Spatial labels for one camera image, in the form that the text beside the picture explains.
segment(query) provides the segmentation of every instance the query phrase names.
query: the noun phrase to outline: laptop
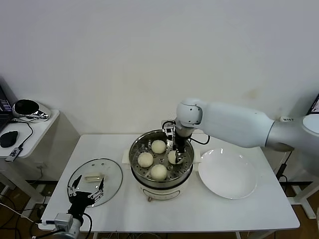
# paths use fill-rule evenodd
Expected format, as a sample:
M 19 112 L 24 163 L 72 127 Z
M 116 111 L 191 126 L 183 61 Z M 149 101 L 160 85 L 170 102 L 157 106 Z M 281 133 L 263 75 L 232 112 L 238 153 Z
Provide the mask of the laptop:
M 0 131 L 4 129 L 4 127 L 8 124 L 8 121 L 12 118 L 12 108 L 0 86 Z

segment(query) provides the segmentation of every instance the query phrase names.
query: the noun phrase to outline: cable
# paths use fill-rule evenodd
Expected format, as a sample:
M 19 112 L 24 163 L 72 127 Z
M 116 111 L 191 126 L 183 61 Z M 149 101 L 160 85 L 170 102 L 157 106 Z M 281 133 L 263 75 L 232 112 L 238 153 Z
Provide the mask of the cable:
M 50 232 L 50 233 L 47 233 L 47 234 L 44 234 L 44 235 L 41 235 L 41 236 L 32 237 L 32 239 L 45 238 L 47 236 L 50 236 L 50 235 L 53 235 L 53 234 L 56 234 L 56 233 L 59 233 L 59 232 L 65 232 L 65 229 L 59 229 L 59 230 L 56 230 L 56 231 L 53 231 L 53 232 Z
M 31 134 L 29 134 L 29 136 L 18 147 L 18 148 L 22 148 L 23 144 L 33 135 L 32 127 L 29 125 L 28 122 L 22 122 L 22 121 L 17 121 L 17 120 L 10 120 L 9 123 L 26 123 L 28 125 L 28 127 L 30 128 Z
M 92 218 L 91 218 L 91 216 L 89 214 L 83 213 L 83 215 L 86 215 L 89 218 L 89 220 L 90 220 L 90 229 L 89 229 L 88 234 L 85 237 L 85 239 L 88 239 L 90 234 L 91 234 L 93 222 L 92 222 Z
M 9 199 L 9 201 L 11 201 L 11 203 L 12 203 L 12 205 L 13 205 L 13 208 L 16 209 L 14 202 L 13 202 L 9 197 L 7 197 L 6 195 L 3 195 L 3 194 L 0 194 L 0 195 L 3 196 L 3 197 L 5 197 L 5 198 L 7 198 L 7 199 Z M 7 225 L 7 224 L 12 220 L 13 217 L 14 217 L 14 213 L 12 214 L 12 216 L 9 218 L 8 221 L 6 221 L 3 225 L 0 226 L 0 229 L 2 229 L 5 225 Z
M 286 169 L 286 167 L 287 167 L 287 161 L 288 161 L 288 159 L 290 158 L 290 155 L 292 154 L 293 152 L 292 151 L 290 151 L 290 153 L 289 153 L 289 155 L 288 155 L 288 157 L 286 158 L 286 160 L 285 160 L 285 162 L 282 164 L 282 165 L 280 165 L 280 167 L 279 167 L 279 169 L 278 169 L 278 172 L 276 173 L 276 178 L 277 178 L 277 180 L 279 180 L 282 176 L 283 176 L 283 173 L 284 173 L 284 171 L 285 171 L 285 169 Z
M 282 175 L 281 177 L 284 177 L 286 179 L 286 183 L 288 182 L 288 178 L 285 175 Z
M 21 217 L 26 218 L 26 219 L 28 219 L 30 222 L 34 223 L 34 221 L 32 221 L 30 218 L 28 218 L 28 217 L 22 215 L 21 213 L 18 213 L 17 211 L 13 210 L 11 207 L 8 207 L 7 205 L 5 205 L 5 204 L 3 204 L 3 203 L 0 203 L 0 205 L 5 206 L 6 208 L 10 209 L 11 211 L 13 211 L 13 212 L 19 214 Z
M 176 124 L 176 122 L 175 122 L 175 121 L 167 120 L 167 121 L 165 121 L 165 122 L 162 124 L 161 128 L 162 128 L 162 129 L 164 129 L 164 126 L 165 126 L 165 124 L 167 124 L 167 123 Z
M 284 162 L 284 164 L 286 164 L 286 163 L 287 163 L 287 161 L 288 161 L 288 159 L 290 158 L 290 155 L 291 155 L 292 153 L 293 153 L 293 152 L 292 152 L 292 151 L 290 151 L 290 153 L 289 153 L 289 155 L 288 155 L 288 157 L 287 157 L 286 161 Z
M 35 180 L 34 180 L 32 183 L 30 183 L 30 184 L 36 183 L 37 181 L 39 181 L 39 180 L 43 177 L 42 166 L 39 166 L 38 168 L 40 169 L 41 176 L 40 176 L 38 179 L 35 179 Z
M 15 228 L 0 228 L 0 230 L 15 230 L 15 231 L 16 231 Z M 20 239 L 22 239 L 20 230 L 17 230 L 17 231 L 18 231 L 18 234 L 19 234 Z
M 210 136 L 208 135 L 208 139 L 207 139 L 206 143 L 199 142 L 196 139 L 190 138 L 190 141 L 192 141 L 192 140 L 195 141 L 196 143 L 201 144 L 201 145 L 207 145 L 209 143 L 209 141 L 210 141 Z

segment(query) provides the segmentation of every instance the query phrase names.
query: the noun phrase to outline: steamed bun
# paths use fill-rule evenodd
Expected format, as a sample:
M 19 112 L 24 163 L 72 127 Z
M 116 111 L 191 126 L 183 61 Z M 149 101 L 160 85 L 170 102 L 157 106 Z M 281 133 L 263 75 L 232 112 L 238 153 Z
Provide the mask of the steamed bun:
M 152 143 L 152 151 L 154 153 L 164 153 L 166 151 L 166 144 L 164 141 L 162 140 L 155 140 L 153 143 Z
M 171 152 L 168 153 L 168 161 L 171 163 L 171 164 L 176 164 L 176 150 L 172 150 Z
M 142 168 L 150 167 L 154 162 L 153 155 L 147 152 L 141 153 L 138 157 L 139 166 Z
M 167 177 L 167 169 L 164 165 L 157 164 L 151 169 L 151 177 L 156 181 L 162 181 Z

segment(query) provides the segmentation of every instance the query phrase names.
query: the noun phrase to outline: stainless steel pot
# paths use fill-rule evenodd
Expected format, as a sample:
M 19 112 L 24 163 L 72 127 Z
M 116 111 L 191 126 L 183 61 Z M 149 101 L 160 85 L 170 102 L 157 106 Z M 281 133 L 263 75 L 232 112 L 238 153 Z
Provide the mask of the stainless steel pot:
M 166 152 L 162 154 L 152 152 L 151 144 L 155 140 L 166 142 Z M 158 190 L 167 190 L 183 183 L 190 176 L 193 169 L 194 149 L 191 144 L 187 142 L 182 164 L 171 164 L 168 161 L 168 153 L 173 150 L 172 147 L 172 141 L 167 139 L 166 134 L 161 129 L 147 132 L 137 138 L 129 152 L 131 169 L 135 178 L 143 185 Z M 138 156 L 143 152 L 151 153 L 154 158 L 153 165 L 148 168 L 142 168 L 138 164 Z M 163 181 L 155 181 L 151 178 L 151 168 L 156 164 L 162 164 L 167 168 L 167 178 Z

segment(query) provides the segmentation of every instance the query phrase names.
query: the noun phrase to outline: glass lid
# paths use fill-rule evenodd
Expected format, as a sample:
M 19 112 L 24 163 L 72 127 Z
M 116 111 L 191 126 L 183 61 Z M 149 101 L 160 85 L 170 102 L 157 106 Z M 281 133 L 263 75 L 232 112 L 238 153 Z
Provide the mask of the glass lid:
M 67 186 L 68 196 L 77 191 L 98 195 L 99 199 L 89 206 L 96 207 L 114 197 L 122 184 L 122 178 L 122 170 L 116 162 L 105 158 L 93 159 L 72 174 Z

